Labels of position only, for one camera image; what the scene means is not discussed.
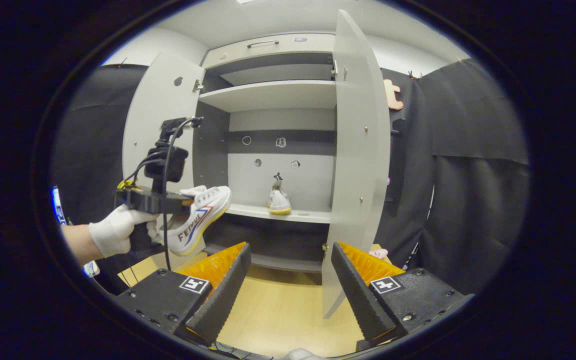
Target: cabinet shelf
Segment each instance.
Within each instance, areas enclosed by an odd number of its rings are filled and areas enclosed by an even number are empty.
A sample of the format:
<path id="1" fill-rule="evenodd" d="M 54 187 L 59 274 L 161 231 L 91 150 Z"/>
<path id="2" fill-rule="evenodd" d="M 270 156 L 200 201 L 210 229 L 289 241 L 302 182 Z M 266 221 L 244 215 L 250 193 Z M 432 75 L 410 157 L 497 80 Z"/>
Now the cabinet shelf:
<path id="1" fill-rule="evenodd" d="M 334 109 L 336 85 L 331 80 L 281 80 L 218 89 L 199 101 L 224 112 L 264 109 Z"/>
<path id="2" fill-rule="evenodd" d="M 240 205 L 231 203 L 230 207 L 226 210 L 227 214 L 243 215 L 247 217 L 255 217 L 261 219 L 272 219 L 279 221 L 296 221 L 299 223 L 316 223 L 316 224 L 330 224 L 329 211 L 310 211 L 310 210 L 291 210 L 288 215 L 274 215 L 270 214 L 265 206 L 252 206 Z"/>
<path id="3" fill-rule="evenodd" d="M 226 246 L 221 246 L 219 244 L 206 244 L 206 248 L 203 249 L 204 253 L 213 255 L 219 253 L 226 249 Z M 298 259 L 286 259 L 285 257 L 276 257 L 269 255 L 260 255 L 259 253 L 252 253 L 250 255 L 250 262 L 253 265 L 259 267 L 278 269 L 284 271 L 299 271 L 299 272 L 322 272 L 322 262 L 315 260 L 298 260 Z"/>

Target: white glove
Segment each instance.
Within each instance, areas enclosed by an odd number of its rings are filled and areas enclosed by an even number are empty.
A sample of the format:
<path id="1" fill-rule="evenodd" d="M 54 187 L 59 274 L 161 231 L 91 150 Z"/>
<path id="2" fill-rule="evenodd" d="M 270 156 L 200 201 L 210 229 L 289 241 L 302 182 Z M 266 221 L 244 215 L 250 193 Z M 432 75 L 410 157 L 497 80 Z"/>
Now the white glove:
<path id="1" fill-rule="evenodd" d="M 124 203 L 112 210 L 105 219 L 97 223 L 89 223 L 88 230 L 101 255 L 108 258 L 112 255 L 128 253 L 130 251 L 129 237 L 135 230 L 135 225 L 154 222 L 158 216 L 160 215 L 130 210 Z"/>

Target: black backdrop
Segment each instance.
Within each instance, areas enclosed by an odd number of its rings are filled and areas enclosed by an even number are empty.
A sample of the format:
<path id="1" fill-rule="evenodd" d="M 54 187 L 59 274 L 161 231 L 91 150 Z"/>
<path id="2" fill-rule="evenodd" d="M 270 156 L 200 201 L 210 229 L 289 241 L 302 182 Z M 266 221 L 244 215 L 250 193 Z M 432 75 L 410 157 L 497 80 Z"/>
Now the black backdrop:
<path id="1" fill-rule="evenodd" d="M 530 177 L 519 114 L 473 59 L 421 78 L 382 74 L 400 87 L 404 103 L 390 120 L 405 120 L 393 137 L 386 192 L 398 201 L 384 204 L 375 242 L 393 264 L 402 267 L 415 251 L 409 267 L 478 293 L 508 257 L 526 213 Z"/>
<path id="2" fill-rule="evenodd" d="M 524 125 L 532 187 L 519 246 L 503 271 L 462 317 L 403 346 L 400 355 L 576 358 L 576 86 L 571 88 L 576 84 L 576 1 L 418 3 L 435 14 L 402 2 L 487 64 L 498 57 L 497 66 L 512 69 L 516 78 L 500 68 L 493 73 L 506 85 L 521 84 L 521 91 L 512 94 L 530 118 Z M 34 139 L 63 79 L 84 54 L 157 4 L 0 2 L 0 358 L 173 358 L 170 344 L 137 335 L 132 327 L 137 324 L 119 323 L 112 308 L 86 300 L 93 292 L 82 282 L 69 282 L 73 278 L 51 257 L 66 252 L 48 251 L 41 241 L 46 232 L 58 233 L 50 227 L 39 230 L 30 192 Z M 491 52 L 437 22 L 437 15 Z M 114 45 L 136 31 L 125 32 Z M 46 164 L 46 156 L 37 157 Z M 50 208 L 44 210 L 48 215 Z"/>

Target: ceiling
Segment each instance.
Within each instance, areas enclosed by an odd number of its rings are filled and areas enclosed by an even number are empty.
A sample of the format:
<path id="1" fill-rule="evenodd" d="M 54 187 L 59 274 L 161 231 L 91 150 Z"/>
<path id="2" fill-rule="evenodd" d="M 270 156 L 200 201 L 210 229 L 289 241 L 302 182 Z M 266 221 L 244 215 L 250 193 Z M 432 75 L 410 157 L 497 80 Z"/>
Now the ceiling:
<path id="1" fill-rule="evenodd" d="M 414 46 L 448 63 L 468 57 L 427 25 L 376 0 L 204 0 L 157 26 L 214 49 L 266 35 L 334 33 L 338 9 L 346 10 L 366 35 Z"/>

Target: cabinet door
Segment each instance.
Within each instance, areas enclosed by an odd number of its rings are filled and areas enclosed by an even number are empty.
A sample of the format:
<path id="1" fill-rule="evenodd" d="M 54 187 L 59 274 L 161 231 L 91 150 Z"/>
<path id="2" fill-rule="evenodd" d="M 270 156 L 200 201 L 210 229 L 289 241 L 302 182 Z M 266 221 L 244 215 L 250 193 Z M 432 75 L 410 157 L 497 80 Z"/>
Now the cabinet door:
<path id="1" fill-rule="evenodd" d="M 323 313 L 330 317 L 345 295 L 330 260 L 334 242 L 363 251 L 375 241 L 389 166 L 390 127 L 384 80 L 361 29 L 339 10 L 336 62 L 336 159 L 328 251 L 322 265 Z"/>
<path id="2" fill-rule="evenodd" d="M 204 69 L 183 57 L 160 53 L 144 73 L 135 91 L 126 125 L 123 130 L 123 177 L 132 174 L 155 146 L 160 137 L 163 121 L 179 117 L 195 116 L 199 91 L 193 92 L 195 80 L 201 84 Z M 193 150 L 193 130 L 184 129 L 183 135 L 174 141 L 174 146 Z M 137 183 L 146 187 L 153 180 L 144 176 L 144 168 L 137 174 Z M 183 166 L 183 177 L 179 182 L 167 183 L 167 190 L 194 187 L 193 160 L 188 156 Z"/>

